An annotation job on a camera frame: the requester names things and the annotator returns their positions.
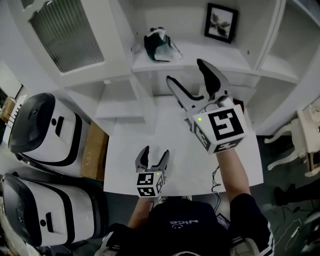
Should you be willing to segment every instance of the white shelf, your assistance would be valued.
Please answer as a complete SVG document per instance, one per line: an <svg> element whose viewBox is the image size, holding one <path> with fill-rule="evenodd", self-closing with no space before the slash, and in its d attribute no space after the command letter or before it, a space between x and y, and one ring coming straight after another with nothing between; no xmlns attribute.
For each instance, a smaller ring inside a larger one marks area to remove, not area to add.
<svg viewBox="0 0 320 256"><path fill-rule="evenodd" d="M262 76L297 83L299 78L288 61L272 53L268 54L260 70Z"/></svg>
<svg viewBox="0 0 320 256"><path fill-rule="evenodd" d="M143 117L117 118L114 124L113 136L136 136L150 134Z"/></svg>
<svg viewBox="0 0 320 256"><path fill-rule="evenodd" d="M129 80L106 84L95 118L143 117L141 105Z"/></svg>
<svg viewBox="0 0 320 256"><path fill-rule="evenodd" d="M291 0L320 27L320 5L316 0Z"/></svg>
<svg viewBox="0 0 320 256"><path fill-rule="evenodd" d="M270 116L281 106L297 85L291 82L262 77L256 92L246 105L253 129L257 132Z"/></svg>
<svg viewBox="0 0 320 256"><path fill-rule="evenodd" d="M212 38L199 35L198 38L175 39L173 42L183 54L183 59L176 62L154 62L144 48L135 54L132 71L154 71L182 69L197 66L197 59L203 59L216 66L221 71L242 72L254 74L246 59L234 44L228 44Z"/></svg>

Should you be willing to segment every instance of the white cabinet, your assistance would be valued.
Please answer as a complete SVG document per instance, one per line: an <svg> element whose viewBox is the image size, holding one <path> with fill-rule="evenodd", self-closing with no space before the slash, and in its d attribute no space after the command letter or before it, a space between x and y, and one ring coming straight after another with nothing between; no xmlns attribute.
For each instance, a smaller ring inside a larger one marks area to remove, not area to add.
<svg viewBox="0 0 320 256"><path fill-rule="evenodd" d="M131 73L108 0L8 1L25 43L59 88Z"/></svg>

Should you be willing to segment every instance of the plush toy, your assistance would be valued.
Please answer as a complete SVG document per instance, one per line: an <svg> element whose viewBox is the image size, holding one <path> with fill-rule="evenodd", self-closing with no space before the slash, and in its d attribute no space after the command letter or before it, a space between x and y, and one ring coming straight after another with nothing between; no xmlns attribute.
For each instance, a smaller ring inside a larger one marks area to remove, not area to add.
<svg viewBox="0 0 320 256"><path fill-rule="evenodd" d="M183 55L163 27L151 28L144 37L144 47L149 58L155 62L179 61Z"/></svg>

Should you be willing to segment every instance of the white wall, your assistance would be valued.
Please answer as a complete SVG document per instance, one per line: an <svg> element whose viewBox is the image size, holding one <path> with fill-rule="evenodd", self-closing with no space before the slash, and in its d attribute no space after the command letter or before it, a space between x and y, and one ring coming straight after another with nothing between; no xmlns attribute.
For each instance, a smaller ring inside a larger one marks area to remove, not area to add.
<svg viewBox="0 0 320 256"><path fill-rule="evenodd" d="M31 93L58 89L36 60L21 36L10 13L8 0L0 1L0 57Z"/></svg>
<svg viewBox="0 0 320 256"><path fill-rule="evenodd" d="M7 96L12 98L17 96L21 88L21 83L2 59L0 59L0 88Z"/></svg>
<svg viewBox="0 0 320 256"><path fill-rule="evenodd" d="M256 130L257 135L271 135L289 122L298 107L305 108L320 96L320 46L309 65L309 70L275 112Z"/></svg>

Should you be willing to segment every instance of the framed picture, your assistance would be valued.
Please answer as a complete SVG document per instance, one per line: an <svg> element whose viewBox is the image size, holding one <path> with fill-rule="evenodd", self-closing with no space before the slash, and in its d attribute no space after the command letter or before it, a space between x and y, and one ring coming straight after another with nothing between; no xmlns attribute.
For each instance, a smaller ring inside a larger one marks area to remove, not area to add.
<svg viewBox="0 0 320 256"><path fill-rule="evenodd" d="M209 3L204 35L231 44L235 34L238 11Z"/></svg>

